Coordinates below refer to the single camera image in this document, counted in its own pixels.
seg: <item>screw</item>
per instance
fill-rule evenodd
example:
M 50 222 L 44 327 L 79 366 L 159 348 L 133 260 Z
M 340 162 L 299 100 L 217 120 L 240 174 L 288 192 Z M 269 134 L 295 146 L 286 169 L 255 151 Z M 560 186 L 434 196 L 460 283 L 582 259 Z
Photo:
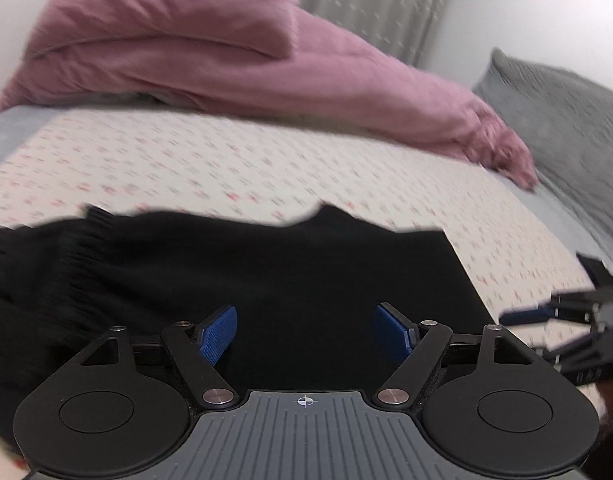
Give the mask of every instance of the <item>screw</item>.
M 226 404 L 234 399 L 234 393 L 224 388 L 213 388 L 204 392 L 202 399 L 209 404 Z
M 409 400 L 409 394 L 400 388 L 386 388 L 378 393 L 378 399 L 385 404 L 403 404 Z

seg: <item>blue gripper pad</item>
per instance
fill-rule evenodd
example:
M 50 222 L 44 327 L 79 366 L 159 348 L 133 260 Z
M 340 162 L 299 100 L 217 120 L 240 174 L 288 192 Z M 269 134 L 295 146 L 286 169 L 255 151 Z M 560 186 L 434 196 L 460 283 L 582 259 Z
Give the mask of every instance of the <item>blue gripper pad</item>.
M 378 305 L 373 317 L 376 337 L 390 359 L 400 364 L 411 351 L 409 331 L 383 306 Z
M 237 310 L 235 306 L 228 307 L 204 327 L 200 354 L 211 366 L 215 366 L 226 348 L 231 344 L 237 332 Z

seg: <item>pink pillow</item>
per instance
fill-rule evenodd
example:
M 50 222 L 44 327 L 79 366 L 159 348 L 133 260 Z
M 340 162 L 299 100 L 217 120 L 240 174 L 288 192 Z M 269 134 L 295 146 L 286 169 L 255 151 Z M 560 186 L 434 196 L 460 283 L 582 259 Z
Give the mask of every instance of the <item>pink pillow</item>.
M 0 110 L 144 92 L 213 114 L 307 114 L 478 162 L 525 189 L 536 185 L 526 145 L 472 92 L 295 10 L 298 42 L 286 59 L 170 37 L 74 44 L 23 63 L 2 92 Z
M 283 59 L 297 0 L 51 0 L 27 45 L 33 59 L 77 43 L 154 36 L 216 41 Z

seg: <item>patterned bed sheet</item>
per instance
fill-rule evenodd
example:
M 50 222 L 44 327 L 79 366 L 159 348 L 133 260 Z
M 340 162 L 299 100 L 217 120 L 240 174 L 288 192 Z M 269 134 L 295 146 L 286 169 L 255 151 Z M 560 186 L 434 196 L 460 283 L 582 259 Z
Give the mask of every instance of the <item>patterned bed sheet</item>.
M 307 120 L 171 108 L 45 114 L 0 165 L 0 225 L 77 215 L 87 203 L 279 224 L 328 202 L 393 230 L 442 228 L 494 318 L 554 289 L 590 285 L 560 241 L 479 166 Z M 555 345 L 583 331 L 550 322 L 515 332 Z

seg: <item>ridged gray surface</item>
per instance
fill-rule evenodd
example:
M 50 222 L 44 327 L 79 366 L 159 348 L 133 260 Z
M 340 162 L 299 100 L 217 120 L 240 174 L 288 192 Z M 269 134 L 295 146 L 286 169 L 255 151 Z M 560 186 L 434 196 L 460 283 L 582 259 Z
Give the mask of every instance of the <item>ridged gray surface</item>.
M 236 410 L 207 413 L 169 458 L 126 480 L 484 478 L 440 456 L 408 416 L 375 410 L 357 392 L 309 394 L 309 406 L 301 397 L 254 392 Z

